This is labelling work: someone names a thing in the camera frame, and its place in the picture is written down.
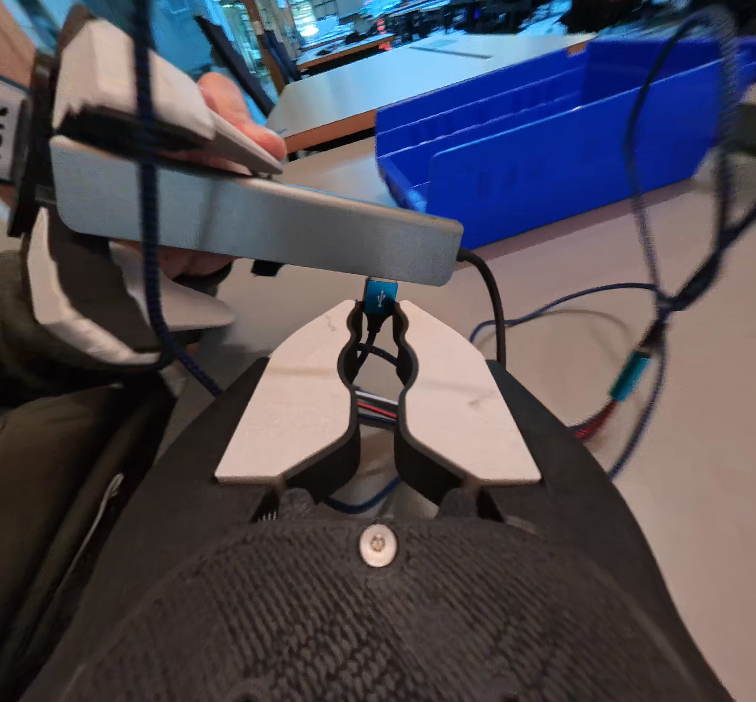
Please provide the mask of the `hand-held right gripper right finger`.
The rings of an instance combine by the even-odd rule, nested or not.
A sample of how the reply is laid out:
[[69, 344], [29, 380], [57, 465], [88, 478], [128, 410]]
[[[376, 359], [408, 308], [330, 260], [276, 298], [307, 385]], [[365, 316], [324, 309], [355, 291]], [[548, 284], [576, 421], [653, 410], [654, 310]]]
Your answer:
[[395, 430], [401, 480], [439, 506], [454, 489], [532, 486], [541, 471], [486, 358], [463, 336], [405, 299], [395, 305]]

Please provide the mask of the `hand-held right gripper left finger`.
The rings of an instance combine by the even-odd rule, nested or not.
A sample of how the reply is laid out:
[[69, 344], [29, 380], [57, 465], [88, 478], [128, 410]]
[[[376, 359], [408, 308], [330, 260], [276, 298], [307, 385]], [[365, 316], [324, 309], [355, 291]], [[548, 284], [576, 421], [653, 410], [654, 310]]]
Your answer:
[[300, 327], [266, 360], [215, 469], [221, 484], [306, 490], [323, 502], [360, 464], [352, 381], [362, 305], [347, 299]]

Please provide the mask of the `grey USB hub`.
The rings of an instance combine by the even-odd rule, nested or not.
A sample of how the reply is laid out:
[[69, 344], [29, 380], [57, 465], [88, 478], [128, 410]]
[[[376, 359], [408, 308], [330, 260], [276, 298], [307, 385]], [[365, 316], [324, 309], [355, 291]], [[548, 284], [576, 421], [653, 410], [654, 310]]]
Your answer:
[[[137, 162], [62, 135], [50, 142], [57, 210], [72, 230], [141, 239]], [[159, 244], [442, 286], [463, 226], [266, 178], [156, 167]]]

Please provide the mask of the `grey desk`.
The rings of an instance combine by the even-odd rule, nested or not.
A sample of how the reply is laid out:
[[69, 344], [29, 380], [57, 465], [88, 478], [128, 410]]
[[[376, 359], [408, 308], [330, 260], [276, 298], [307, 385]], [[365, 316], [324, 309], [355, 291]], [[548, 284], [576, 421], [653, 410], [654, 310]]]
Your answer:
[[[287, 165], [286, 182], [387, 200], [373, 139]], [[647, 195], [663, 287], [676, 290], [708, 250], [713, 157], [689, 182]], [[562, 296], [647, 273], [627, 202], [482, 247], [507, 319]], [[236, 315], [203, 338], [200, 365], [226, 388], [292, 332], [345, 299], [362, 277], [284, 268], [256, 278], [238, 262], [219, 298]], [[442, 288], [402, 284], [409, 299], [468, 337], [491, 306], [479, 274], [460, 265]], [[556, 307], [506, 336], [509, 371], [565, 424], [600, 408], [652, 318], [652, 297], [616, 290]], [[656, 410], [617, 485], [643, 529], [694, 640], [736, 700], [754, 700], [754, 228], [729, 252], [698, 303], [671, 321]], [[653, 386], [637, 391], [591, 441], [609, 467]]]

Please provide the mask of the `person's left hand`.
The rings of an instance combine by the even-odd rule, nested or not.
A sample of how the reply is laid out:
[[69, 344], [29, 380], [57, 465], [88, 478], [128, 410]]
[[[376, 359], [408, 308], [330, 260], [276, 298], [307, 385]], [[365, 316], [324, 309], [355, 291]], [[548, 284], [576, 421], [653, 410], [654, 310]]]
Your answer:
[[[252, 119], [243, 93], [234, 82], [221, 74], [212, 72], [203, 75], [197, 87], [211, 111], [256, 142], [279, 163], [287, 159], [284, 140], [276, 132], [257, 124]], [[220, 168], [242, 176], [251, 175], [251, 171], [239, 163], [221, 157], [208, 156], [199, 150], [170, 153], [169, 159]], [[158, 260], [165, 276], [175, 280], [180, 276], [208, 277], [237, 261], [237, 257], [163, 246], [158, 252]]]

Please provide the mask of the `black stand pole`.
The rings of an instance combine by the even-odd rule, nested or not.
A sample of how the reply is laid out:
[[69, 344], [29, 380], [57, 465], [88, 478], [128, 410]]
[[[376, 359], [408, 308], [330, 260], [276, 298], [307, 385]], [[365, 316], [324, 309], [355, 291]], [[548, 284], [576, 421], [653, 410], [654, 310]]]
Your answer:
[[274, 107], [271, 98], [265, 92], [255, 74], [247, 66], [241, 54], [233, 46], [232, 41], [223, 28], [213, 24], [202, 15], [194, 15], [194, 20], [206, 37], [213, 52], [222, 62], [222, 65], [228, 68], [232, 77], [254, 101], [263, 117], [269, 117]]

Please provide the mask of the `person's olive clothing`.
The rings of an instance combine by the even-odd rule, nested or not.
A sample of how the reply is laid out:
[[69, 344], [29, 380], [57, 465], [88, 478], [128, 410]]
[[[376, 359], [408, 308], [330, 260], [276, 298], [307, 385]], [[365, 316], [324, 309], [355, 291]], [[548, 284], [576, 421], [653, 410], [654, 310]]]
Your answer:
[[1, 270], [2, 700], [23, 696], [69, 628], [182, 390], [170, 355], [112, 369], [47, 333], [27, 246]]

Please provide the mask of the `blue plastic bin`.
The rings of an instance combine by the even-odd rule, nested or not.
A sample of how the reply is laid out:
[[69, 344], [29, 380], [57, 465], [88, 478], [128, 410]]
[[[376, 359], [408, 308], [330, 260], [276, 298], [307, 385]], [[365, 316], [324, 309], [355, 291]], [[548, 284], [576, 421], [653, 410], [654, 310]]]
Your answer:
[[[626, 200], [627, 121], [664, 45], [594, 39], [383, 108], [381, 177], [402, 208], [459, 221], [471, 249]], [[720, 80], [716, 41], [676, 44], [637, 124], [644, 191], [697, 172]]]

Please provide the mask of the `white table with wood edge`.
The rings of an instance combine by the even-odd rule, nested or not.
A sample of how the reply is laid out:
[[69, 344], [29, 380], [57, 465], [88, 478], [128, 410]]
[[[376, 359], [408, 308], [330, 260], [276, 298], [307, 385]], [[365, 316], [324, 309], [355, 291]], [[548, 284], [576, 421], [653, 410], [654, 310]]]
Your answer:
[[267, 125], [288, 153], [319, 148], [372, 130], [384, 107], [562, 48], [576, 53], [595, 36], [435, 35], [288, 85]]

